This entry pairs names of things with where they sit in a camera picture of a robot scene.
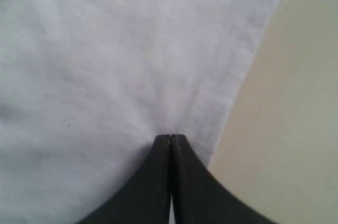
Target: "white fabric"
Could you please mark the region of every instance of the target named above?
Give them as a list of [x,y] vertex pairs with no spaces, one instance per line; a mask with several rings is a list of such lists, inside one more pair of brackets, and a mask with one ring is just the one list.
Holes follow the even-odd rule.
[[73,223],[156,134],[207,163],[277,0],[0,0],[0,223]]

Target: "beige surface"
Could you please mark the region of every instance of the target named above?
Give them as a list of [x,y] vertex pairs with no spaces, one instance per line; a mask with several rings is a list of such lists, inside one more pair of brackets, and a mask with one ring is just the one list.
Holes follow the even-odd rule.
[[279,223],[338,223],[338,0],[281,0],[210,165]]

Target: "black object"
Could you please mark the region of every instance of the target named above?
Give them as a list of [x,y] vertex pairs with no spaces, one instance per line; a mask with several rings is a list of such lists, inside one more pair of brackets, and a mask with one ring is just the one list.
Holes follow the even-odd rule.
[[207,171],[184,135],[159,135],[132,178],[78,224],[270,224]]

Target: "white cloth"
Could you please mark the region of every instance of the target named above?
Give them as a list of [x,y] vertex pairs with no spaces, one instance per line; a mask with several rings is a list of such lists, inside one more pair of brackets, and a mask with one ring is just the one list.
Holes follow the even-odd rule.
[[0,0],[0,223],[73,223],[156,134],[207,163],[278,0]]

